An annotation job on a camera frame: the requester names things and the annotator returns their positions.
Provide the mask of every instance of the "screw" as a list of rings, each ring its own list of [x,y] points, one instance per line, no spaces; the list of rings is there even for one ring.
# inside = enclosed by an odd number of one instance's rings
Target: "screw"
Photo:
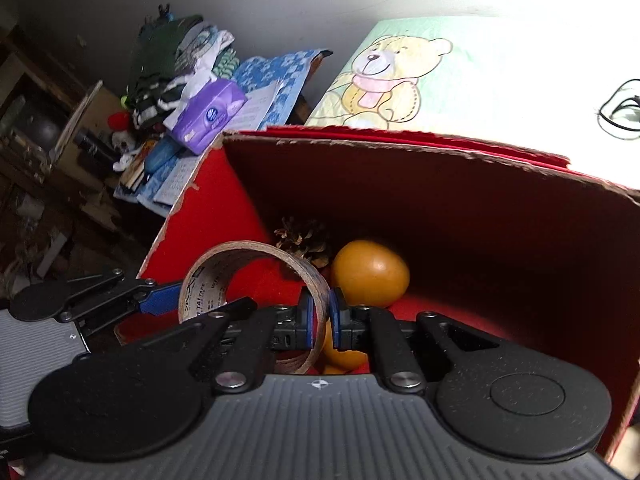
[[[399,388],[413,388],[420,385],[420,376],[413,372],[396,372],[390,379]]]
[[[216,375],[216,382],[225,388],[239,388],[246,384],[246,377],[240,372],[222,372]]]

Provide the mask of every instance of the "bear's face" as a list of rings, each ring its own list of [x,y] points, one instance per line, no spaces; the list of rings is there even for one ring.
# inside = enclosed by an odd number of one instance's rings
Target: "bear's face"
[[[359,53],[351,64],[356,74],[393,80],[421,77],[437,67],[451,52],[449,40],[425,40],[415,36],[383,36]]]

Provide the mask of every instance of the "red box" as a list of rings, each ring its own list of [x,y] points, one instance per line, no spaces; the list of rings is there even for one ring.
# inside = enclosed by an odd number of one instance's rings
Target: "red box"
[[[203,157],[140,274],[180,280],[219,243],[273,242],[289,215],[326,222],[338,248],[367,235],[389,240],[412,275],[390,308],[396,317],[441,312],[597,375],[613,402],[598,448],[610,460],[639,389],[640,208],[629,190],[566,162],[432,134],[226,135]],[[277,263],[255,262],[228,298],[293,304],[299,290]]]

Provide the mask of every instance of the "pile of clothes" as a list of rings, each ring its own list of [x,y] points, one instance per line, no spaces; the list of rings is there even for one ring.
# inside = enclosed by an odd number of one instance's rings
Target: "pile of clothes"
[[[185,85],[206,71],[230,79],[240,65],[234,37],[199,14],[175,19],[168,8],[140,29],[129,72],[126,105],[136,128],[164,120],[178,107]]]

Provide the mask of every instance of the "cardboard tape ring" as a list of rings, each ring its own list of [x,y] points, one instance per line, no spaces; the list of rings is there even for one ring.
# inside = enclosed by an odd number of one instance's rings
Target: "cardboard tape ring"
[[[329,285],[318,270],[308,263],[269,244],[238,240],[217,245],[193,264],[180,289],[180,323],[226,303],[226,289],[234,274],[249,262],[275,258],[287,264],[305,283],[314,300],[316,333],[313,348],[291,359],[276,362],[279,373],[303,374],[315,362],[324,344],[324,326],[329,305]]]

